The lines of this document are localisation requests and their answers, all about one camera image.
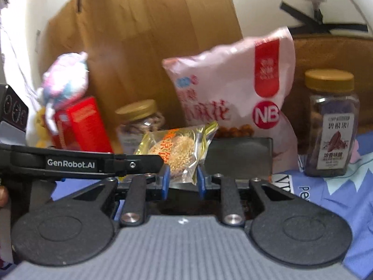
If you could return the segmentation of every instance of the gold lid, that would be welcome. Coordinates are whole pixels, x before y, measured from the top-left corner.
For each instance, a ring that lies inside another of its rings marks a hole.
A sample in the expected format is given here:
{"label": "gold lid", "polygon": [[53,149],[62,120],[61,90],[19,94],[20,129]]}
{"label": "gold lid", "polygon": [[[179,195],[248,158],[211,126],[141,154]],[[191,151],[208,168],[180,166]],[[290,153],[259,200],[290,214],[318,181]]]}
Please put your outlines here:
{"label": "gold lid", "polygon": [[311,69],[305,72],[305,85],[320,92],[350,92],[354,90],[354,75],[337,69]]}
{"label": "gold lid", "polygon": [[157,111],[155,100],[144,100],[123,106],[115,114],[120,122],[126,123],[146,118]]}

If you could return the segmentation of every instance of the jar label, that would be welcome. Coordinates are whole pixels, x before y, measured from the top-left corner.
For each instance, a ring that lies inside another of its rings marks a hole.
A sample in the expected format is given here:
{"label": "jar label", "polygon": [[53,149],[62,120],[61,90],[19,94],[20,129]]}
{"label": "jar label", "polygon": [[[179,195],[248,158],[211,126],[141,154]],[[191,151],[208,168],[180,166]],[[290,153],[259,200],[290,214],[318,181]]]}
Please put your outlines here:
{"label": "jar label", "polygon": [[121,143],[124,154],[134,154],[137,151],[143,135],[135,133],[118,134],[119,142]]}
{"label": "jar label", "polygon": [[354,120],[353,113],[324,115],[317,169],[344,168]]}

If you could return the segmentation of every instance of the yellow toy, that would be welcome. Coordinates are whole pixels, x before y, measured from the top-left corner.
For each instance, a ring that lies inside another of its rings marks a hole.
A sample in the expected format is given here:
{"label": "yellow toy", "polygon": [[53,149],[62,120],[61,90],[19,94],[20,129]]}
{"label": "yellow toy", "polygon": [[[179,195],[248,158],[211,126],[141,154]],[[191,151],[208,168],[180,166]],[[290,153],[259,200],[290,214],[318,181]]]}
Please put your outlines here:
{"label": "yellow toy", "polygon": [[36,147],[47,148],[52,146],[51,137],[44,121],[45,107],[42,107],[35,115],[35,130],[39,141]]}

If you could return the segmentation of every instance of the packaged pastry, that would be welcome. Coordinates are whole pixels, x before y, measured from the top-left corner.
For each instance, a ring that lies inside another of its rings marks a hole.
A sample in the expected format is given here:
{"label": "packaged pastry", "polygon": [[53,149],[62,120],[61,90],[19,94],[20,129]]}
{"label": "packaged pastry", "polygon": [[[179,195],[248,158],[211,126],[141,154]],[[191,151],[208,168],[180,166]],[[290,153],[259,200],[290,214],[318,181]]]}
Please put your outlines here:
{"label": "packaged pastry", "polygon": [[297,139],[281,107],[290,93],[295,50],[287,28],[197,56],[163,61],[187,125],[217,121],[217,138],[273,139],[273,172],[298,168]]}
{"label": "packaged pastry", "polygon": [[171,181],[196,184],[194,172],[206,156],[218,124],[177,128],[147,133],[136,154],[158,154],[170,165]]}

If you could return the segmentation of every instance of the plastic jar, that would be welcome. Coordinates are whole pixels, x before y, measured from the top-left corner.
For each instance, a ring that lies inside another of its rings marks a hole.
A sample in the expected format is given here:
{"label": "plastic jar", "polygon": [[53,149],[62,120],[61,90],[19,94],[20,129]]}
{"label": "plastic jar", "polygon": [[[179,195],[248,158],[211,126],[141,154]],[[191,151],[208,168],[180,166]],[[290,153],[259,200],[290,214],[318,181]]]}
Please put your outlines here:
{"label": "plastic jar", "polygon": [[117,135],[124,154],[133,154],[146,133],[161,130],[165,124],[165,118],[158,112],[154,100],[123,106],[115,114],[120,123]]}
{"label": "plastic jar", "polygon": [[305,174],[342,176],[347,171],[355,142],[359,98],[353,93],[354,75],[336,69],[305,73],[310,93],[310,144]]}

